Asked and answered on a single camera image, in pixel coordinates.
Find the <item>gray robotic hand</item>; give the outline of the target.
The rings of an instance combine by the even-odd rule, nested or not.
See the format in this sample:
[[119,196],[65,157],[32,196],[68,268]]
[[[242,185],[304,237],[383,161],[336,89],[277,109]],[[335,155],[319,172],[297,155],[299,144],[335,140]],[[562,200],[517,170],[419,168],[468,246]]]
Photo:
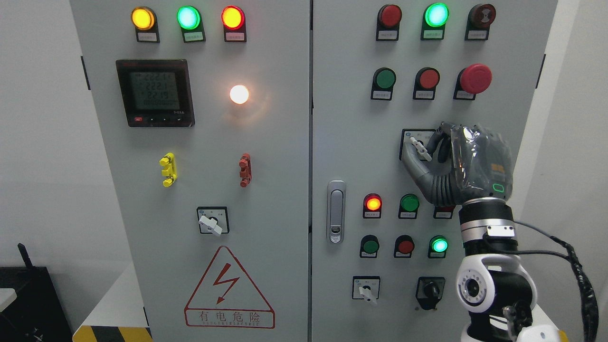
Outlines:
[[425,199],[455,206],[477,198],[508,200],[513,191],[511,150],[502,136],[480,125],[443,121],[427,145],[432,161],[421,161],[412,145],[401,161]]

